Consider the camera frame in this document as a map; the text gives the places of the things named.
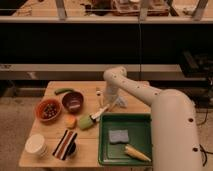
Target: green tray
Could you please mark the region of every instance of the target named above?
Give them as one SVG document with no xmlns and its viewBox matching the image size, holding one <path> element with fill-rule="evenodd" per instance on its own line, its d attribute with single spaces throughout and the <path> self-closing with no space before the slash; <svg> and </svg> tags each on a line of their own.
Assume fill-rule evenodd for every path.
<svg viewBox="0 0 213 171">
<path fill-rule="evenodd" d="M 98 161 L 101 165 L 151 166 L 151 162 L 131 158 L 124 153 L 126 144 L 110 144 L 109 130 L 128 130 L 129 144 L 152 159 L 150 115 L 102 114 L 99 124 Z"/>
</svg>

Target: brown bowl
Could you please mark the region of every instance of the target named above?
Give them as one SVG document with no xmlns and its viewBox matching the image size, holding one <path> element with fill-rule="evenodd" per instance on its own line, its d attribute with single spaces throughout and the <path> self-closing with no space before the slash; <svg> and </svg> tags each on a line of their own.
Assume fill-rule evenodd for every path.
<svg viewBox="0 0 213 171">
<path fill-rule="evenodd" d="M 65 94 L 62 104 L 69 113 L 77 113 L 81 110 L 84 97 L 80 92 L 74 91 Z"/>
<path fill-rule="evenodd" d="M 42 100 L 35 108 L 35 114 L 41 122 L 56 120 L 61 113 L 61 104 L 56 99 Z"/>
</svg>

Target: green cucumber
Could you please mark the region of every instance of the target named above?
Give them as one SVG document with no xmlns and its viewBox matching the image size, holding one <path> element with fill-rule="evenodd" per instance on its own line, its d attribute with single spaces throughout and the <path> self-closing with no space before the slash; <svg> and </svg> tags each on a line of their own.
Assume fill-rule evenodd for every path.
<svg viewBox="0 0 213 171">
<path fill-rule="evenodd" d="M 73 88 L 59 88 L 59 89 L 55 90 L 55 95 L 59 95 L 61 93 L 65 93 L 68 91 L 73 92 L 75 90 Z"/>
</svg>

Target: striped towel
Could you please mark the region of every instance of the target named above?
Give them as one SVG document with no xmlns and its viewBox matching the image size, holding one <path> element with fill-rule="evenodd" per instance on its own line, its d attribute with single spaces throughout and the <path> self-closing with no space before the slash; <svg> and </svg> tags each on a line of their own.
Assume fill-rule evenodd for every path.
<svg viewBox="0 0 213 171">
<path fill-rule="evenodd" d="M 53 156 L 60 160 L 65 160 L 73 145 L 75 144 L 76 137 L 77 133 L 66 130 L 55 151 L 53 152 Z"/>
</svg>

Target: white cup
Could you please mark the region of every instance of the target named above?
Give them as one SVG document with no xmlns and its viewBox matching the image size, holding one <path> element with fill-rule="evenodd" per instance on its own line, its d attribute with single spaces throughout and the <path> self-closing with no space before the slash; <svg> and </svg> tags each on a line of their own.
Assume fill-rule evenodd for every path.
<svg viewBox="0 0 213 171">
<path fill-rule="evenodd" d="M 41 134 L 34 134 L 30 136 L 25 144 L 25 150 L 33 155 L 39 157 L 43 156 L 47 150 L 44 136 Z"/>
</svg>

